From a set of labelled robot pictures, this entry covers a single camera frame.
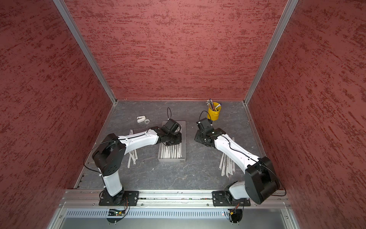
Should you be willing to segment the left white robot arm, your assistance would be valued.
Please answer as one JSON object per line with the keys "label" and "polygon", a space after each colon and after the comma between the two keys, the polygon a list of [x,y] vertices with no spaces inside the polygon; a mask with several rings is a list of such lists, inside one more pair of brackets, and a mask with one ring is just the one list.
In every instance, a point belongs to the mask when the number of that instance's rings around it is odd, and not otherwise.
{"label": "left white robot arm", "polygon": [[119,169],[126,154],[158,144],[175,146],[182,143],[181,125],[173,119],[162,127],[151,127],[144,132],[116,136],[109,134],[102,143],[93,148],[92,159],[104,182],[100,194],[101,206],[122,206],[130,203],[119,177]]}

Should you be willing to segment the translucent plastic storage box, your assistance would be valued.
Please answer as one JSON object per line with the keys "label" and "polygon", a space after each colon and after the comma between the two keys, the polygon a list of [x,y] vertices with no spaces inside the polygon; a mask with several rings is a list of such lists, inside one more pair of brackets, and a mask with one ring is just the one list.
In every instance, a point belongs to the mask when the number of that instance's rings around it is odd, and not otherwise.
{"label": "translucent plastic storage box", "polygon": [[186,161],[186,121],[177,121],[181,125],[180,133],[182,142],[178,145],[166,146],[163,143],[159,146],[158,160],[160,162],[185,162]]}

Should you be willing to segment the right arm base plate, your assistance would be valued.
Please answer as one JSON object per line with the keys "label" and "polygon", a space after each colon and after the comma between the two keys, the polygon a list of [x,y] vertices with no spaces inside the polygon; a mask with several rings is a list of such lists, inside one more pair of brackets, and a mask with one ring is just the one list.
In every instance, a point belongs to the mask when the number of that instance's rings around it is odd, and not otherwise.
{"label": "right arm base plate", "polygon": [[214,207],[250,207],[248,198],[234,199],[228,192],[212,191]]}

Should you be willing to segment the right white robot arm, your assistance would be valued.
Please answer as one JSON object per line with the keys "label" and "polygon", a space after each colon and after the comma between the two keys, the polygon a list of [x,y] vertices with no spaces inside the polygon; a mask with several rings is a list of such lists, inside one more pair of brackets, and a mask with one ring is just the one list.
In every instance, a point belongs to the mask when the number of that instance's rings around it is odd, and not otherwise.
{"label": "right white robot arm", "polygon": [[225,188],[227,204],[234,205],[241,199],[251,199],[262,204],[270,196],[284,197],[286,188],[279,180],[272,161],[264,156],[258,157],[245,150],[222,129],[215,129],[209,119],[196,122],[198,130],[195,141],[223,152],[243,171],[245,180],[234,182]]}

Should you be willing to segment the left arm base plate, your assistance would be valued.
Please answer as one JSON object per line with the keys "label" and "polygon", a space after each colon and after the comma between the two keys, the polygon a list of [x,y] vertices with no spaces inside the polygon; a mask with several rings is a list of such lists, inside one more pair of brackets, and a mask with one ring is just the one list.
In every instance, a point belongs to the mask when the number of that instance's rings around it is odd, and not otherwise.
{"label": "left arm base plate", "polygon": [[100,193],[99,206],[136,206],[139,199],[139,191],[122,190],[116,196],[112,197],[106,189]]}

